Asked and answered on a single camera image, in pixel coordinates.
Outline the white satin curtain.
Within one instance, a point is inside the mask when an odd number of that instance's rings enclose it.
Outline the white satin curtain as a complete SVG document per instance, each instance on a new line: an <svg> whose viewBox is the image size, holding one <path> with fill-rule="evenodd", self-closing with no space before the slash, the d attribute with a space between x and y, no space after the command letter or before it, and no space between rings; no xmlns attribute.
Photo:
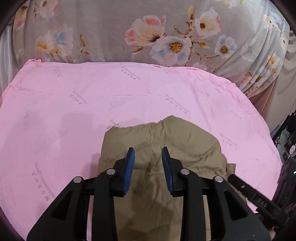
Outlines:
<svg viewBox="0 0 296 241"><path fill-rule="evenodd" d="M13 23L8 24L0 42L0 95L19 71L13 47Z"/></svg>

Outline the grey floral blanket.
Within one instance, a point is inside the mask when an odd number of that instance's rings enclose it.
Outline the grey floral blanket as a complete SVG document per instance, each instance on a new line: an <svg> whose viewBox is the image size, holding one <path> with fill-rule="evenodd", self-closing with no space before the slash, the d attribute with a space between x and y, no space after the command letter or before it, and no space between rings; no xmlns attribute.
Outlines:
<svg viewBox="0 0 296 241"><path fill-rule="evenodd" d="M19 66L137 62L194 67L248 97L278 77L290 27L270 1L27 1L16 12Z"/></svg>

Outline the olive quilted jacket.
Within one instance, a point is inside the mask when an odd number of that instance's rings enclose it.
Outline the olive quilted jacket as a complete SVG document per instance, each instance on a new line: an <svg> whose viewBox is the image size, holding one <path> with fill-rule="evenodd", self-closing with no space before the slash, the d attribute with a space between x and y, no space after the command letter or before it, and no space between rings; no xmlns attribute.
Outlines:
<svg viewBox="0 0 296 241"><path fill-rule="evenodd" d="M98 170L135 151L135 163L125 197L114 199L119 240L179 240L183 200L172 197L167 188L162 149L200 177L227 178L235 172L222 154L217 138L200 127L175 116L158 123L113 127L105 133Z"/></svg>

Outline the pink bed sheet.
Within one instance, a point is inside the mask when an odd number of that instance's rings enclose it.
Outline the pink bed sheet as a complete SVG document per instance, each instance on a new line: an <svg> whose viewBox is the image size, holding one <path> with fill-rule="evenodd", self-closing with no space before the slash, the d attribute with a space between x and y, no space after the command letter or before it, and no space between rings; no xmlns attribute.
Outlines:
<svg viewBox="0 0 296 241"><path fill-rule="evenodd" d="M95 175L104 134L187 120L216 137L236 174L272 198L281 160L269 128L229 80L198 68L29 60L1 96L1 208L26 238L75 177Z"/></svg>

